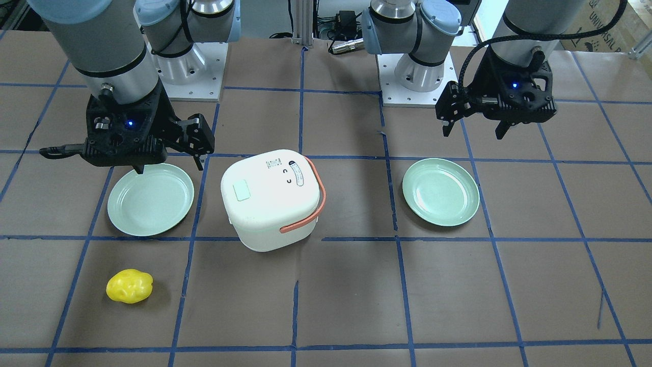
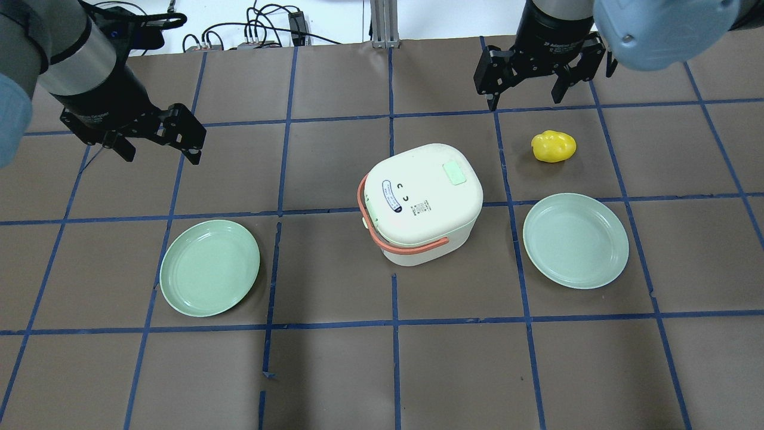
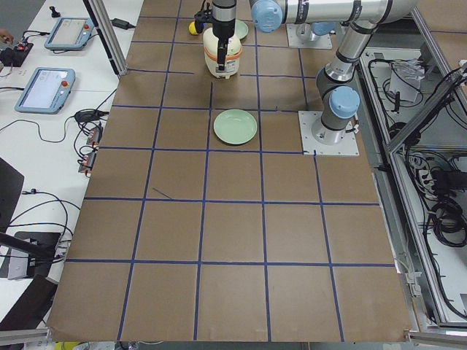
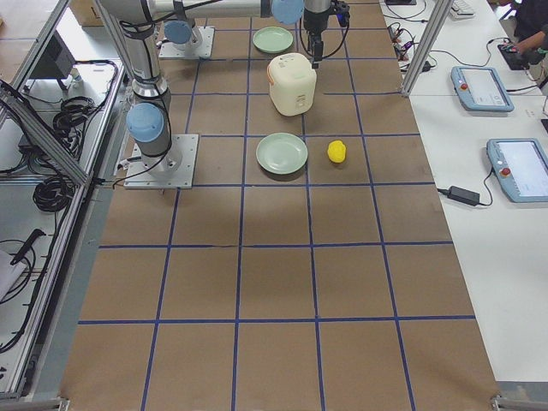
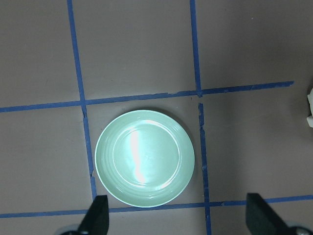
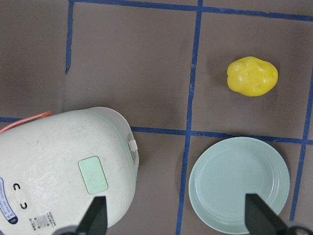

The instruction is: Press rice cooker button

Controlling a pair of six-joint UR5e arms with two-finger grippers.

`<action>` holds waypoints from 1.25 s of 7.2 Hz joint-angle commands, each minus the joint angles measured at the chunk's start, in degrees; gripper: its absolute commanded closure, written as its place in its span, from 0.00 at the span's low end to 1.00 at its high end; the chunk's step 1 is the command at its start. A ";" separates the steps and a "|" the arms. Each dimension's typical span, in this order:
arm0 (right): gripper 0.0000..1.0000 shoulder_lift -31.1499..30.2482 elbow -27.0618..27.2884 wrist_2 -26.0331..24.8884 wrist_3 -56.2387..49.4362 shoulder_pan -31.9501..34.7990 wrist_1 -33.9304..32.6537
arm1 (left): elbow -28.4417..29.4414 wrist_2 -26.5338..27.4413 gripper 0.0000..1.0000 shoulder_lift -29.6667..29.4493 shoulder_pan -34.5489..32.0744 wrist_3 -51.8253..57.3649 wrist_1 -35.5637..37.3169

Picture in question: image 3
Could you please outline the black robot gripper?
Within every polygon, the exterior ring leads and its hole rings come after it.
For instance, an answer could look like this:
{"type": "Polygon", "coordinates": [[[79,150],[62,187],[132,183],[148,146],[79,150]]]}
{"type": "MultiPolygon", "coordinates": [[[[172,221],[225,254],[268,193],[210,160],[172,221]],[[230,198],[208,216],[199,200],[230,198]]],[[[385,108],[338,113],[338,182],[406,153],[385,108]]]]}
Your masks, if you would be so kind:
{"type": "Polygon", "coordinates": [[[214,0],[212,2],[213,33],[218,38],[217,64],[225,71],[228,40],[234,35],[234,0],[214,0]]]}

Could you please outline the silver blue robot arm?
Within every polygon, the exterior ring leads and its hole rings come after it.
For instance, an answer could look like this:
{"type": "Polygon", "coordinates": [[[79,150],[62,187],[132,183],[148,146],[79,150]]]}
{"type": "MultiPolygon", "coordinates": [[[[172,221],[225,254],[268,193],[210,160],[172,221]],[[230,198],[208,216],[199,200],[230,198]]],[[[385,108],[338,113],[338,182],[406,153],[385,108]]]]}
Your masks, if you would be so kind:
{"type": "Polygon", "coordinates": [[[251,1],[255,27],[271,33],[282,24],[340,22],[348,29],[334,59],[316,78],[324,110],[312,126],[314,138],[321,144],[338,144],[346,133],[347,123],[360,105],[356,91],[347,87],[355,66],[370,38],[383,23],[391,23],[409,14],[416,1],[251,1]]]}

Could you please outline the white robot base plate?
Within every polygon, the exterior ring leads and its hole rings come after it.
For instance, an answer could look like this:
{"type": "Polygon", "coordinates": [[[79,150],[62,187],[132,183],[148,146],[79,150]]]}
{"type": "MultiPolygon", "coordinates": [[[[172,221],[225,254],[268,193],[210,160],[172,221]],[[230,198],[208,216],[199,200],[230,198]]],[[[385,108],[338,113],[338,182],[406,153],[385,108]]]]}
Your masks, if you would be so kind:
{"type": "Polygon", "coordinates": [[[351,120],[340,131],[327,129],[321,120],[321,111],[299,111],[301,143],[305,155],[359,156],[351,120]]]}

